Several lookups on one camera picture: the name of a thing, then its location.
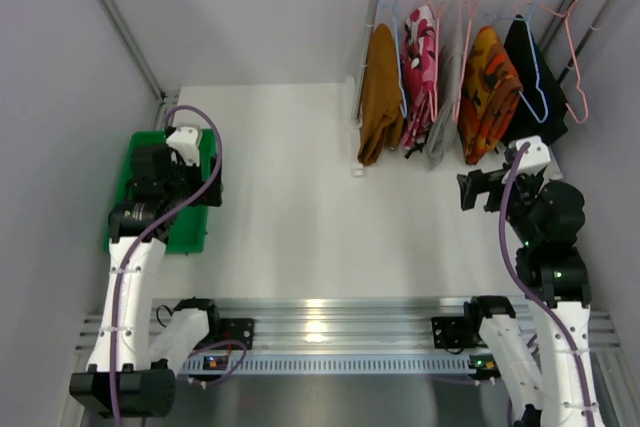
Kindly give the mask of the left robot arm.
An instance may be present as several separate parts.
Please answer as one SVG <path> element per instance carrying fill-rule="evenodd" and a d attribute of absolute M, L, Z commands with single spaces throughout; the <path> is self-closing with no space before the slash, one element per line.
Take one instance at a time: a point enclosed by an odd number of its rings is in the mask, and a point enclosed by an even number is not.
<path fill-rule="evenodd" d="M 69 384 L 76 401 L 116 425 L 167 416 L 183 363 L 219 331 L 215 302 L 190 298 L 178 302 L 156 339 L 150 337 L 155 276 L 177 217 L 191 206 L 222 203 L 220 148 L 202 153 L 167 141 L 138 145 L 129 165 L 124 197 L 108 217 L 110 268 L 101 325 L 87 366 Z"/>

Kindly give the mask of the brown trousers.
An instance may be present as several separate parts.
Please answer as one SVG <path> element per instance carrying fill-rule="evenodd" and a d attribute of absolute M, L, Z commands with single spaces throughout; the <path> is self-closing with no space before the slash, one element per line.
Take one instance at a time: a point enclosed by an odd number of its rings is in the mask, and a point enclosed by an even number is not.
<path fill-rule="evenodd" d="M 399 146 L 404 124 L 399 80 L 392 32 L 386 24 L 379 24 L 370 36 L 361 95 L 357 159 L 364 166 L 376 163 L 384 148 Z"/>

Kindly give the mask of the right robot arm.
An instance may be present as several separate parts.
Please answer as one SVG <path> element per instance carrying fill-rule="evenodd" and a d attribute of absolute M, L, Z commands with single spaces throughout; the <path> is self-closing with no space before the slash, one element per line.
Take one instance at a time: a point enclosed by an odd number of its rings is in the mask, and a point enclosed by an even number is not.
<path fill-rule="evenodd" d="M 464 306 L 466 327 L 497 363 L 513 425 L 603 425 L 590 359 L 591 287 L 575 246 L 585 223 L 582 193 L 515 162 L 460 174 L 457 182 L 462 210 L 488 194 L 484 209 L 499 215 L 503 261 L 535 326 L 533 341 L 526 341 L 504 296 L 476 296 Z"/>

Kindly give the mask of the grey trousers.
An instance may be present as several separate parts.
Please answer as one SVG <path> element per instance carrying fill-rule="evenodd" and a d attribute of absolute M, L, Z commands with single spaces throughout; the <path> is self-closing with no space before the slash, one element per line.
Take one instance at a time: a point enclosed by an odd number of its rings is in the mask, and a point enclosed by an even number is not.
<path fill-rule="evenodd" d="M 457 135 L 457 122 L 453 118 L 458 105 L 460 78 L 464 65 L 463 0 L 455 2 L 454 23 L 439 48 L 438 60 L 438 115 L 429 132 L 426 143 L 427 167 L 435 169 L 451 149 Z"/>

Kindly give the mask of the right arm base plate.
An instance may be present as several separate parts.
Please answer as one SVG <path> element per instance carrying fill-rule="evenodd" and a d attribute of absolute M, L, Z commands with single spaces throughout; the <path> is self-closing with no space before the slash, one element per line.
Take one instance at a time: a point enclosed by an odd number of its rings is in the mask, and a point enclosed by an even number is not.
<path fill-rule="evenodd" d="M 433 317 L 431 328 L 435 348 L 455 355 L 481 343 L 477 329 L 464 317 Z"/>

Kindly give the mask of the pink camouflage trousers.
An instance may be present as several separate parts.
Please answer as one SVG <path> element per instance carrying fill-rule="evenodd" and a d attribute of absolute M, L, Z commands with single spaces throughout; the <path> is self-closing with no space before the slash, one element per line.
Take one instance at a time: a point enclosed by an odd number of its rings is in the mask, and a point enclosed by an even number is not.
<path fill-rule="evenodd" d="M 416 8 L 404 24 L 401 72 L 407 96 L 407 121 L 401 146 L 405 157 L 421 152 L 437 116 L 438 37 L 428 4 Z"/>

